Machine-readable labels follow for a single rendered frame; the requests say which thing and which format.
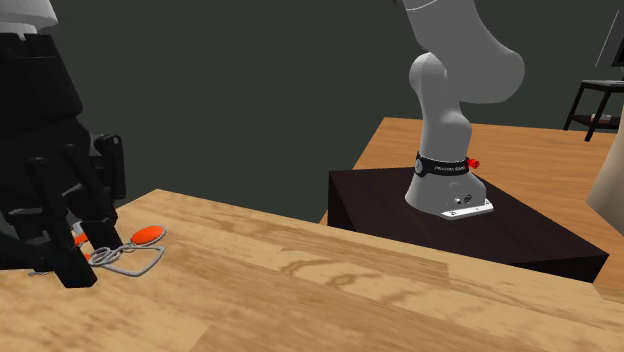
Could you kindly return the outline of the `dark robot stand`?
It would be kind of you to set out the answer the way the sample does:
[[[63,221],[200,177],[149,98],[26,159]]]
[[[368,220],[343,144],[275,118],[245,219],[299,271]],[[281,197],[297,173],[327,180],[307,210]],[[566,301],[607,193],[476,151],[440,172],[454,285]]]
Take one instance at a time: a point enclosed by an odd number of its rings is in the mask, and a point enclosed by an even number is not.
[[[327,224],[413,245],[592,283],[609,254],[488,183],[493,211],[457,220],[404,199],[410,167],[331,171]]]

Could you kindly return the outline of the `beige curved furniture piece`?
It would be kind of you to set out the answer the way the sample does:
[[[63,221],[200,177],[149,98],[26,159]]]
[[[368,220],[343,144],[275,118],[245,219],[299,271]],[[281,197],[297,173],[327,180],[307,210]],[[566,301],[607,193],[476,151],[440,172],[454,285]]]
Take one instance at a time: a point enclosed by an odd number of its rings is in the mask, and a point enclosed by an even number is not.
[[[618,132],[586,203],[614,229],[624,233],[624,107]]]

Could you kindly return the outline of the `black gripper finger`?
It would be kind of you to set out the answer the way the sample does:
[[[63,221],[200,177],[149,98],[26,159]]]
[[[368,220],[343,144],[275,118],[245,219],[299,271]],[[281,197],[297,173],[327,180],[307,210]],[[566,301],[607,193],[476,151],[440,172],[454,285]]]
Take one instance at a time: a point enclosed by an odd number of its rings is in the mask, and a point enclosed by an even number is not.
[[[49,163],[41,157],[27,162],[28,177],[42,208],[42,224],[51,242],[46,256],[55,274],[66,288],[91,287],[97,277],[84,254],[76,246],[67,222],[67,207]]]
[[[76,176],[77,186],[68,191],[69,209],[94,249],[117,249],[122,241],[115,229],[115,201],[126,197],[125,163],[119,135],[98,135],[86,150],[76,144],[63,147],[63,157]]]

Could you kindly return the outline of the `black side table with monitor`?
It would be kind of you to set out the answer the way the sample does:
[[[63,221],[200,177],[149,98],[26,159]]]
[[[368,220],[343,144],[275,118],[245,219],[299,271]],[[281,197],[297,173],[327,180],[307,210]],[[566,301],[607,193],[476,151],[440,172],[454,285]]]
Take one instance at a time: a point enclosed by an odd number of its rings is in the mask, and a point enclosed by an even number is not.
[[[595,67],[617,67],[624,72],[624,9],[617,11],[601,47]],[[577,107],[586,90],[602,92],[602,98],[593,115],[577,113]],[[624,76],[620,80],[582,80],[571,105],[563,130],[567,131],[572,122],[588,128],[584,141],[589,142],[596,129],[617,130],[620,118],[601,119],[604,109],[613,94],[624,94]]]

